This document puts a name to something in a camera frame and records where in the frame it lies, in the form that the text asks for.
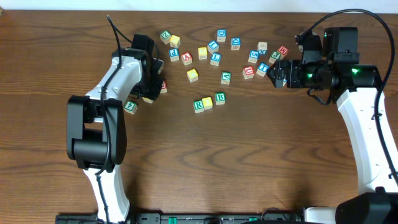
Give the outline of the green R wooden block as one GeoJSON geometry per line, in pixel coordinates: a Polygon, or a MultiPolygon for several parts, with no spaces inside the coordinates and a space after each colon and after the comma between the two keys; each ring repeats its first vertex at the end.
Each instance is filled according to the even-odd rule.
{"type": "Polygon", "coordinates": [[[201,112],[204,112],[204,110],[205,110],[202,100],[194,101],[193,107],[194,107],[195,113],[201,113],[201,112]]]}

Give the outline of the yellow O wooden block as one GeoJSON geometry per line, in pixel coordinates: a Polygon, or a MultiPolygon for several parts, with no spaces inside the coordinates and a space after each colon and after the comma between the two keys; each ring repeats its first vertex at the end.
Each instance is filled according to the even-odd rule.
{"type": "Polygon", "coordinates": [[[205,110],[212,109],[213,100],[210,96],[202,98],[201,101],[205,110]]]}

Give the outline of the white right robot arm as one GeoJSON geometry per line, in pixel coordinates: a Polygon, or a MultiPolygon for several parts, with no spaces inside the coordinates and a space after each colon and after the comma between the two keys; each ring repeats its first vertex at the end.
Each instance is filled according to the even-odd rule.
{"type": "Polygon", "coordinates": [[[310,33],[302,59],[278,60],[267,71],[276,88],[329,90],[347,127],[358,173],[358,196],[337,207],[303,209],[305,223],[397,223],[397,183],[391,166],[397,148],[385,113],[382,80],[374,65],[361,65],[358,30],[330,27],[310,33]]]}

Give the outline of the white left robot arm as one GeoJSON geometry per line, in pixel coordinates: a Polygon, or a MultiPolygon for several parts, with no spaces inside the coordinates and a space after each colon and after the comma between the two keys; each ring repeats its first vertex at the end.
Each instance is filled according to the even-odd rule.
{"type": "Polygon", "coordinates": [[[148,36],[136,34],[131,46],[118,47],[102,80],[86,95],[67,103],[67,154],[89,178],[98,204],[97,221],[124,223],[129,214],[120,165],[127,148],[124,114],[135,113],[129,97],[156,100],[164,79],[163,60],[148,36]]]}

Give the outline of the green B wooden block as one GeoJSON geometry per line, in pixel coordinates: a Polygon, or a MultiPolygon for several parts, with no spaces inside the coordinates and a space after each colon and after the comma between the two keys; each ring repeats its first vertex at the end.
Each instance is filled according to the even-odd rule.
{"type": "Polygon", "coordinates": [[[215,93],[215,101],[216,101],[216,105],[225,104],[226,103],[225,92],[217,92],[217,93],[215,93]]]}

